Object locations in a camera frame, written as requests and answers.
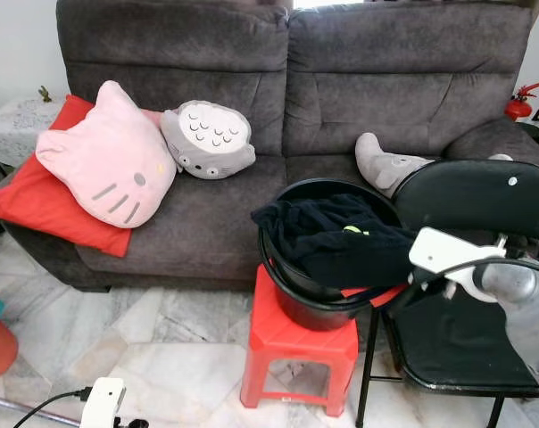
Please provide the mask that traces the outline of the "black polo shirt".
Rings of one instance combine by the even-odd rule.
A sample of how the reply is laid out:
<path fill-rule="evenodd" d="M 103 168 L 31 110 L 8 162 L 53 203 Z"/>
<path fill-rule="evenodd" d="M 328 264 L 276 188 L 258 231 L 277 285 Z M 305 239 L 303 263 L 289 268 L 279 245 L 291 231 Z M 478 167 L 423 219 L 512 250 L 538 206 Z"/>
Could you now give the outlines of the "black polo shirt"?
<path fill-rule="evenodd" d="M 305 300 L 347 307 L 407 282 L 415 233 L 377 197 L 278 199 L 252 212 L 269 270 Z"/>

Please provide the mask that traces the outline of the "black padded chair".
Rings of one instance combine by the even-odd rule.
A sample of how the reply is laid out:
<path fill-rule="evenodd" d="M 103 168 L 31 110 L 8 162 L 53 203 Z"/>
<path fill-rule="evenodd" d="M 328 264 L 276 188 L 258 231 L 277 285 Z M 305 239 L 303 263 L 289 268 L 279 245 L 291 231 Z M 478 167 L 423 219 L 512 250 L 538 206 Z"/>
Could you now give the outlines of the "black padded chair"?
<path fill-rule="evenodd" d="M 416 236 L 421 228 L 432 227 L 469 243 L 501 246 L 506 250 L 503 257 L 539 259 L 539 167 L 518 160 L 437 160 L 409 175 L 397 187 L 392 203 Z M 378 331 L 387 327 L 386 322 L 372 325 L 383 306 L 371 314 L 361 405 L 367 403 L 375 380 L 372 367 Z M 438 383 L 449 376 L 454 383 L 510 387 L 506 394 L 472 396 L 493 397 L 487 428 L 497 427 L 506 399 L 525 397 L 524 387 L 534 377 L 507 340 L 505 313 L 498 303 L 474 299 L 460 286 L 452 286 L 449 297 L 429 296 L 403 314 L 400 325 L 427 338 L 430 362 L 426 367 Z M 395 358 L 394 363 L 397 380 L 413 383 L 404 380 Z"/>

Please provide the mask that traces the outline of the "black plastic bucket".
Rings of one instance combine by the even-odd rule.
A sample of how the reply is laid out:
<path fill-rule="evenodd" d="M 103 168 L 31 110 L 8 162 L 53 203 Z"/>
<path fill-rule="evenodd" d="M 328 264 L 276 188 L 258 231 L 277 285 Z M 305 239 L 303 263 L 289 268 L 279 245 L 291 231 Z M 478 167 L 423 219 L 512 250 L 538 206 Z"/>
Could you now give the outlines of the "black plastic bucket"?
<path fill-rule="evenodd" d="M 293 183 L 282 189 L 275 202 L 326 199 L 338 194 L 358 195 L 371 210 L 389 226 L 401 227 L 402 221 L 393 204 L 375 189 L 332 178 L 312 178 Z M 344 297 L 334 295 L 334 288 L 324 288 L 309 274 L 287 261 L 280 246 L 272 242 L 272 234 L 265 227 L 259 228 L 258 245 L 262 267 L 274 283 L 278 305 L 298 325 L 314 331 L 340 329 L 352 321 L 361 311 L 372 306 L 372 299 L 379 291 L 368 291 L 366 296 Z"/>

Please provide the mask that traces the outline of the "grey plush toy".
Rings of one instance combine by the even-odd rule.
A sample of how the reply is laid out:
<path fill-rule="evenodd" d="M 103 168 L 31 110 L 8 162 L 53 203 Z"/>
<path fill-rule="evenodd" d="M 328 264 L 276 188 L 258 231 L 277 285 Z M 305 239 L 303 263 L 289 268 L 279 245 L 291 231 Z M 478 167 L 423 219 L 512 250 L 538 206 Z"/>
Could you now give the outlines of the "grey plush toy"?
<path fill-rule="evenodd" d="M 354 155 L 363 178 L 388 199 L 409 175 L 434 162 L 421 156 L 387 153 L 372 132 L 363 132 L 356 139 Z"/>

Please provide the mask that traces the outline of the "red plastic stool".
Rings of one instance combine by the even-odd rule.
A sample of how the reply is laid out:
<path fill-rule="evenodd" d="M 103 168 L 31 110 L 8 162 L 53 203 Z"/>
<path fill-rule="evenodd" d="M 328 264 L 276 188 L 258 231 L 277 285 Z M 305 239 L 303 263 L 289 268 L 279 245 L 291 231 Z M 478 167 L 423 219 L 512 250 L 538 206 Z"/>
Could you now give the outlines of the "red plastic stool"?
<path fill-rule="evenodd" d="M 255 408 L 262 400 L 322 405 L 330 417 L 344 412 L 352 371 L 358 363 L 359 335 L 354 319 L 331 331 L 313 331 L 298 325 L 280 307 L 278 287 L 264 265 L 257 267 L 252 318 L 248 337 L 241 403 Z M 329 368 L 328 386 L 321 395 L 267 391 L 270 366 L 277 360 L 301 360 Z"/>

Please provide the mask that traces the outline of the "red cushion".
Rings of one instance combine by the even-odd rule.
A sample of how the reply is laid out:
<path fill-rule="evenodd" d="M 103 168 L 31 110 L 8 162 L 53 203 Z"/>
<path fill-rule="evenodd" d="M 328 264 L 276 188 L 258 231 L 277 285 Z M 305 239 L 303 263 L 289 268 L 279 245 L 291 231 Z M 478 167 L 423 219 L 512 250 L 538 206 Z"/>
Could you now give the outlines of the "red cushion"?
<path fill-rule="evenodd" d="M 95 185 L 118 183 L 126 178 L 127 166 L 142 156 L 121 154 L 110 146 L 86 150 L 75 160 L 66 160 L 66 167 L 73 167 L 67 177 L 75 178 L 83 195 L 95 195 Z M 75 199 L 65 182 L 55 176 L 36 155 L 30 156 L 13 177 L 12 182 L 0 189 L 0 218 L 33 231 L 61 237 L 70 243 L 98 249 L 115 257 L 127 254 L 134 229 L 153 216 L 160 202 L 158 196 L 147 196 L 139 202 L 139 191 L 129 191 L 127 200 L 120 207 L 121 219 L 134 221 L 132 225 L 106 223 L 95 217 Z"/>

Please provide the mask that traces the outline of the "silver metal clothes rack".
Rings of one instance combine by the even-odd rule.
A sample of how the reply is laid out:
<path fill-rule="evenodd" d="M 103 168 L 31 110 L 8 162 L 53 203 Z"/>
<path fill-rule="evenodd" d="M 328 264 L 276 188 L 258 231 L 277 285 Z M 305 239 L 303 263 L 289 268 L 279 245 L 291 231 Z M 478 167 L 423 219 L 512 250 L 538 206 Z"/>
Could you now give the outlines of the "silver metal clothes rack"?
<path fill-rule="evenodd" d="M 71 391 L 71 392 L 65 392 L 64 394 L 54 395 L 53 397 L 49 397 L 49 399 L 44 400 L 44 402 L 37 404 L 36 407 L 30 407 L 29 405 L 18 403 L 18 402 L 12 402 L 12 400 L 8 400 L 8 399 L 4 399 L 4 397 L 0 397 L 0 407 L 8 408 L 8 410 L 24 412 L 24 416 L 22 416 L 21 419 L 18 420 L 17 423 L 13 425 L 13 428 L 21 428 L 21 426 L 27 423 L 28 420 L 32 419 L 33 416 L 42 417 L 42 419 L 53 421 L 53 423 L 65 424 L 65 425 L 68 425 L 70 428 L 78 428 L 79 423 L 77 423 L 77 421 L 70 419 L 69 417 L 59 416 L 56 413 L 52 413 L 52 412 L 46 412 L 46 413 L 44 412 L 46 410 L 46 407 L 48 407 L 48 405 L 57 402 L 57 400 L 68 399 L 69 397 L 77 397 L 77 392 Z"/>

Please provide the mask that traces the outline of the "red fire extinguisher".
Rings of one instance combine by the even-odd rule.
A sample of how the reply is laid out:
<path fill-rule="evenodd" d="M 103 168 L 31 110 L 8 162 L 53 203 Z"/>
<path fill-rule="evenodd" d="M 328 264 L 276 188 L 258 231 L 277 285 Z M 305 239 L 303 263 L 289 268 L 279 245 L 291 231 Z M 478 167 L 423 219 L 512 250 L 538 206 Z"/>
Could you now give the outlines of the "red fire extinguisher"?
<path fill-rule="evenodd" d="M 510 98 L 506 105 L 505 115 L 513 121 L 529 118 L 532 115 L 531 99 L 537 97 L 535 90 L 539 88 L 539 82 L 531 85 L 520 86 L 519 90 Z"/>

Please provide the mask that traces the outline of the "side table white lace cloth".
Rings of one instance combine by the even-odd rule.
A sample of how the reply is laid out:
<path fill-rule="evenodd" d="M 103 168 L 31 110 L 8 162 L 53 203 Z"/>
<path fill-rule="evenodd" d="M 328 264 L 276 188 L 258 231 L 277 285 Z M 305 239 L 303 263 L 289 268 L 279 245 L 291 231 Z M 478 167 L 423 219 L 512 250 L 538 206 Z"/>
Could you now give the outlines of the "side table white lace cloth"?
<path fill-rule="evenodd" d="M 18 168 L 36 150 L 37 136 L 49 129 L 64 103 L 15 99 L 0 107 L 0 163 Z"/>

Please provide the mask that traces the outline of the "dark grey fabric sofa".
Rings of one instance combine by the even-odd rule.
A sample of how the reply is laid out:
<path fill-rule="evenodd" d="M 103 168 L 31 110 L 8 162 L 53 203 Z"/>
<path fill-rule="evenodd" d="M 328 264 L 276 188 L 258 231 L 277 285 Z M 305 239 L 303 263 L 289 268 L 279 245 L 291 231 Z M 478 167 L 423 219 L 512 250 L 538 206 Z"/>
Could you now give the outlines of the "dark grey fabric sofa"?
<path fill-rule="evenodd" d="M 532 12 L 493 1 L 362 3 L 287 11 L 208 0 L 57 0 L 67 82 L 93 101 L 113 80 L 143 109 L 220 103 L 252 123 L 253 166 L 221 180 L 179 174 L 126 256 L 14 223 L 7 231 L 79 291 L 249 290 L 259 265 L 252 211 L 310 178 L 362 184 L 352 148 L 423 158 L 539 145 L 505 115 Z"/>

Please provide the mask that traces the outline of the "pink cat face pillow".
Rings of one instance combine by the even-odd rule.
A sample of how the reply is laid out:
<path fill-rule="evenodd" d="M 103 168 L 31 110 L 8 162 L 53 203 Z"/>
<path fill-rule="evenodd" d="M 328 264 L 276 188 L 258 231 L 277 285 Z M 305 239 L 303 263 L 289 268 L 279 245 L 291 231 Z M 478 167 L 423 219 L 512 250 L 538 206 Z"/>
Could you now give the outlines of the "pink cat face pillow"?
<path fill-rule="evenodd" d="M 89 215 L 119 228 L 147 223 L 178 172 L 159 127 L 111 80 L 78 125 L 41 132 L 36 159 Z"/>

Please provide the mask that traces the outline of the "grey round plush pillow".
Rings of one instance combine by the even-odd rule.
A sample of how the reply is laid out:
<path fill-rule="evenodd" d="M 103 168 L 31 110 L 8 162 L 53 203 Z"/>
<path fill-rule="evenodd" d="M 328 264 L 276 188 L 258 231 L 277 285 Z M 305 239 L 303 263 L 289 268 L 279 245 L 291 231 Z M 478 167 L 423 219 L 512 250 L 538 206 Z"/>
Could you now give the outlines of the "grey round plush pillow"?
<path fill-rule="evenodd" d="M 177 166 L 196 178 L 228 178 L 256 162 L 252 126 L 241 111 L 192 99 L 164 111 L 159 126 Z"/>

